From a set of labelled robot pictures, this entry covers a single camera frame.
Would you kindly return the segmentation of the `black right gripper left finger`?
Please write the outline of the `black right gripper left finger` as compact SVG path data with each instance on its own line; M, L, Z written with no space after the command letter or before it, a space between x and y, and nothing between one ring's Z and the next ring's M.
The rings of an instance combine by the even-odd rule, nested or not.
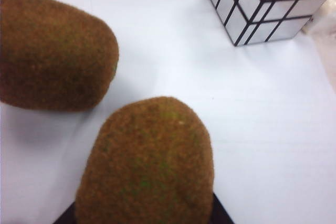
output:
M77 224L75 217L75 202L73 202L60 217L55 220L54 224Z

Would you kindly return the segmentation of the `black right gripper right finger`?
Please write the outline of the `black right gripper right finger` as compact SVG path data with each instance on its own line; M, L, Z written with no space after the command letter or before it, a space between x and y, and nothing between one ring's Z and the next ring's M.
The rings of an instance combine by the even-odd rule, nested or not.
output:
M215 193L213 193L213 209L209 224L234 224Z

